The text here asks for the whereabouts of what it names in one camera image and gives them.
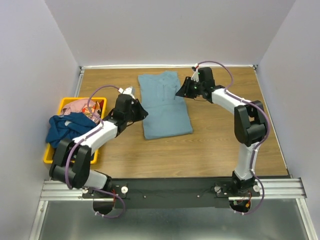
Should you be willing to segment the light blue t shirt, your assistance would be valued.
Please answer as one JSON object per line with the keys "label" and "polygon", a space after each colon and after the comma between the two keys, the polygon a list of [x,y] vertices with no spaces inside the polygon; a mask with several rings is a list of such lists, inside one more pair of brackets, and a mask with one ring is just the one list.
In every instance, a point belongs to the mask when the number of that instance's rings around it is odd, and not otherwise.
{"label": "light blue t shirt", "polygon": [[176,96],[181,87],[178,73],[165,71],[160,74],[138,76],[141,105],[148,112],[143,120],[147,140],[175,137],[193,133],[187,105]]}

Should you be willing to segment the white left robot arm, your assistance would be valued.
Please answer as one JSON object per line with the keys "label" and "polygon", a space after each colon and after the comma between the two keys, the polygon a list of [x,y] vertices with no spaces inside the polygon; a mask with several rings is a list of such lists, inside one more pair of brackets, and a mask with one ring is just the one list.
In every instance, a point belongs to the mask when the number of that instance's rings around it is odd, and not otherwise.
{"label": "white left robot arm", "polygon": [[93,188],[99,197],[107,197],[112,190],[112,178],[91,170],[92,155],[106,142],[118,137],[129,124],[147,116],[148,112],[132,94],[119,94],[115,107],[95,128],[74,139],[60,141],[49,176],[70,189]]}

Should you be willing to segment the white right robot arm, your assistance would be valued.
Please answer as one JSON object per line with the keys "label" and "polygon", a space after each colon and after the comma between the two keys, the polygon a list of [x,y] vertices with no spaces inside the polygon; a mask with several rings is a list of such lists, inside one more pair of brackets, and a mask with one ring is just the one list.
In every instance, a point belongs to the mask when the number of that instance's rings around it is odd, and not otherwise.
{"label": "white right robot arm", "polygon": [[228,190],[241,196],[255,185],[255,165],[260,145],[270,134],[269,120],[262,102],[241,98],[222,85],[216,85],[212,69],[195,65],[177,97],[204,100],[219,105],[233,114],[234,135],[239,142],[237,166],[232,172]]}

